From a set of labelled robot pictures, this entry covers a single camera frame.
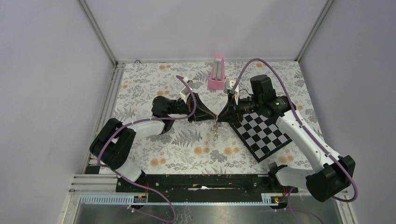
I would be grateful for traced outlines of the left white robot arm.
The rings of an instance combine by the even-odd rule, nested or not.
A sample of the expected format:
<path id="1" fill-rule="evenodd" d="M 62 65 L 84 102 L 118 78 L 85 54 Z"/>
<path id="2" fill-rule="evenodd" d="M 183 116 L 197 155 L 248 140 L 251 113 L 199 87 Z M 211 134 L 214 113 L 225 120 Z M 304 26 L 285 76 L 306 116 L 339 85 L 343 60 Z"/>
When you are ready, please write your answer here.
<path id="1" fill-rule="evenodd" d="M 215 120 L 216 115 L 200 100 L 197 93 L 186 100 L 158 96 L 152 102 L 153 116 L 129 124 L 116 118 L 109 119 L 90 145 L 89 151 L 98 159 L 98 164 L 108 166 L 117 175 L 127 178 L 127 186 L 134 192 L 144 188 L 143 171 L 129 159 L 135 140 L 168 132 L 173 124 L 172 114 L 187 116 L 189 122 Z"/>

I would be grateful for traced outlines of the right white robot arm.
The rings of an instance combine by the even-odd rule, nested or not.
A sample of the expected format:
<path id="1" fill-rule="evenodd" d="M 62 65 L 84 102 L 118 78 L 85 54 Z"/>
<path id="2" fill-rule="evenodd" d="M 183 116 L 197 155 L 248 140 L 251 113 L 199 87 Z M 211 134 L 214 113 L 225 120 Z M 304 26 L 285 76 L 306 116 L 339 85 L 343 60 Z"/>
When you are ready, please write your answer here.
<path id="1" fill-rule="evenodd" d="M 289 99 L 276 94 L 268 76 L 255 76 L 250 83 L 253 93 L 240 98 L 236 82 L 225 82 L 227 104 L 218 115 L 218 122 L 228 123 L 258 161 L 293 142 L 311 165 L 310 169 L 286 165 L 272 168 L 269 189 L 305 189 L 317 201 L 324 202 L 351 186 L 353 158 L 341 156 L 320 139 Z"/>

